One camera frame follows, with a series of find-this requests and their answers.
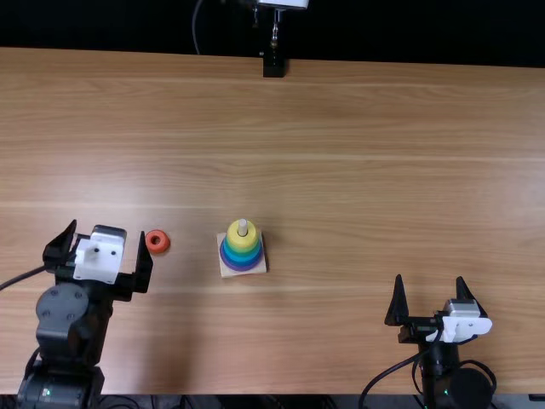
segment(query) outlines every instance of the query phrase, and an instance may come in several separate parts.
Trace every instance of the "cable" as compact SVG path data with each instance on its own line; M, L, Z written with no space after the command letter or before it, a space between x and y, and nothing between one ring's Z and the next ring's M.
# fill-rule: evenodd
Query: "cable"
M412 382L415 384L415 388L418 391L420 395L424 395L422 391L420 390L420 386L418 386L418 383L416 383L416 368L418 367L418 364L420 363L420 360L415 360L412 363L412 370L411 370L411 376L412 376Z
M102 402L104 402L104 400L108 399L108 398L117 398L117 399L126 399L128 400L130 403L132 403L133 405L136 406L136 409L141 409L140 408L140 405L138 404L138 402L136 400L134 400L133 398L129 398L128 396L125 396L125 395L106 395L106 396L102 396L99 400L99 404L101 404ZM126 407L129 407L130 409L134 409L133 407L131 406L128 406L126 404L118 404L118 405L114 405L114 406L126 406Z
M201 54L200 49L198 49L198 43L197 43L197 15L198 10L201 8L201 5L203 4L203 0L197 0L197 3L195 4L195 8L193 9L193 16L191 18L191 33L193 35L193 45L195 46L195 52L197 55Z
M45 266L41 266L38 268L34 268L33 270L29 271L28 273L24 273L21 275L18 275L17 277L13 277L12 279L9 279L8 281L0 284L0 291L8 288L10 285L16 284L19 281L22 281L23 279L28 279L32 277L33 275L36 275L38 273L41 273L42 271L45 271Z
M36 350L32 353L31 357L28 359L28 362L26 362L25 366L25 376L23 379L27 379L28 376L32 372L32 368L34 367L34 362L36 362L37 355L40 353L40 348L36 348Z
M497 380L496 380L496 375L494 375L494 372L488 366L486 366L482 362L478 362L477 360L463 360L462 362L460 362L460 367L467 364L477 366L478 368L482 369L486 375L488 375L488 377L492 381L492 394L494 394L497 388Z
M191 407L191 409L194 409L193 408L193 404L191 403L191 401L189 400L189 398L187 397L187 395L182 395L181 396L181 399L180 399L180 407L181 407L181 401L184 400L184 406L185 406L185 402L187 402L187 404L189 405L189 407Z
M424 406L424 404L423 404L422 402L420 402L420 399L418 399L418 396L412 395L412 397L415 398L416 403L418 404L419 407L421 407L422 409L426 409L426 407Z
M435 336L435 339L433 340L433 342L431 343L428 349L426 349L425 351L419 352L418 354L412 355L410 358L407 358L406 360L403 360L399 362L398 364L389 367L383 373L379 373L376 377L371 379L370 382L367 383L367 386L365 387L364 391L359 396L358 408L364 409L365 396L367 396L371 388L373 388L373 386L375 386L376 383L378 383L381 379L387 377L392 372L396 372L398 369L401 369L404 366L407 366L413 363L415 360L420 360L420 358L424 356L425 354L427 354L429 350L431 349L431 347L433 347L439 341L442 335L443 335L443 328L439 328L437 331L437 335Z

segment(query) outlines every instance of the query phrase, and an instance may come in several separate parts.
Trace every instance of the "orange ring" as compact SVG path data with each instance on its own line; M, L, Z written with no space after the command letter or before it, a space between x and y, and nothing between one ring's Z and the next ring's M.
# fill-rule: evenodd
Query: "orange ring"
M163 230L152 230L146 234L146 247L150 253L164 253L170 247L169 236Z

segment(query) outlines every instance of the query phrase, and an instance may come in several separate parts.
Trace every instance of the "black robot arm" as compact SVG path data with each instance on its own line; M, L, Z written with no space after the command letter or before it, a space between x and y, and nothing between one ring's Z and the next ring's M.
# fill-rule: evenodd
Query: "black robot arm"
M124 230L95 226L90 236L74 237L75 231L73 221L43 251L56 284L37 302L39 348L20 386L21 408L96 407L104 383L96 365L113 302L130 301L134 291L147 292L153 262L143 232L135 272L124 274L118 272ZM41 360L36 360L38 353Z

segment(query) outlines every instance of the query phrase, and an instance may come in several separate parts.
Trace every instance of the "yellow ring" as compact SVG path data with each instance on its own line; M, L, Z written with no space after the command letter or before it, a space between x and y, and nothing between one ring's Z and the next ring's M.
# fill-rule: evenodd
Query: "yellow ring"
M238 220L231 223L227 230L227 242L237 251L252 249L258 239L257 229L250 220L248 220L248 233L244 237L238 235Z

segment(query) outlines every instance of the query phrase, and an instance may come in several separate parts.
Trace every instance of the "wooden table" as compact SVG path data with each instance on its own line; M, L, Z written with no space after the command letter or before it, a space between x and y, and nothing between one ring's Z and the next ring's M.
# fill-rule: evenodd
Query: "wooden table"
M355 394L416 352L383 325L402 273L430 315L463 275L494 321L461 348L545 392L545 71L0 50L0 279L72 218L172 240L117 302L105 393ZM215 234L263 230L270 273L221 279ZM42 274L0 294L0 392L36 347ZM412 393L410 370L375 393Z

